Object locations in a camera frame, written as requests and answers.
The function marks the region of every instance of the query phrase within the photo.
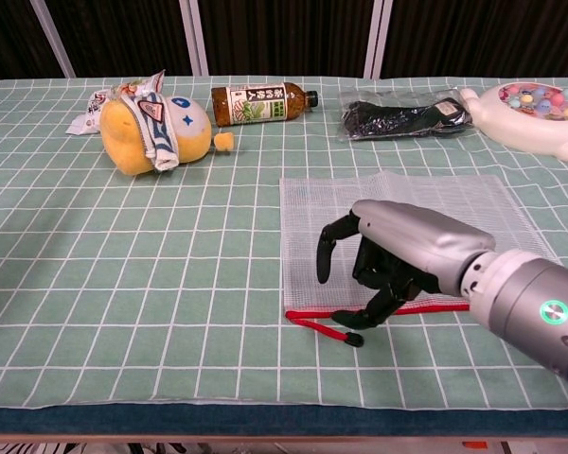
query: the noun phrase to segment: robotic hand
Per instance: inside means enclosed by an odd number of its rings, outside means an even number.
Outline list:
[[[356,234],[362,239],[353,277],[377,293],[365,309],[334,312],[335,322],[375,327],[421,291],[462,297],[478,323],[568,380],[568,269],[533,253],[496,253],[492,235],[436,211],[363,200],[323,229],[321,284],[337,240]],[[355,339],[349,343],[363,344]]]

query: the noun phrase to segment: plastic bag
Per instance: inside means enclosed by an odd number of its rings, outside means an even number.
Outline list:
[[[66,132],[74,135],[97,133],[101,109],[107,100],[118,99],[122,95],[146,96],[150,92],[160,93],[164,73],[165,70],[162,70],[148,79],[136,79],[94,92],[88,99],[86,112],[74,118]]]
[[[472,128],[460,91],[343,91],[340,94],[342,139],[393,139],[446,136]]]

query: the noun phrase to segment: green tablecloth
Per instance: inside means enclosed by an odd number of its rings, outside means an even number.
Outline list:
[[[163,92],[210,112],[212,86],[268,80],[281,79],[170,77]],[[568,164],[479,131],[379,143],[336,137],[342,87],[481,93],[500,80],[287,80],[317,90],[320,107],[232,129],[231,154],[137,178],[114,168],[97,134],[65,134],[94,90],[121,79],[0,81],[1,407],[568,408],[566,384],[467,314],[394,318],[357,351],[282,320],[283,176],[497,175],[568,266]],[[568,79],[540,81],[568,87]],[[471,355],[451,356],[461,333]]]

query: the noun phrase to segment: background wall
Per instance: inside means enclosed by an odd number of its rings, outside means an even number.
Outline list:
[[[568,0],[0,0],[0,79],[568,77]]]

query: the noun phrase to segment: stuffed toy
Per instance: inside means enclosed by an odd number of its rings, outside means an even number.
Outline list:
[[[216,134],[205,110],[193,99],[123,95],[102,108],[99,130],[103,146],[125,175],[172,170],[205,157],[214,143],[216,151],[232,151],[234,135]]]

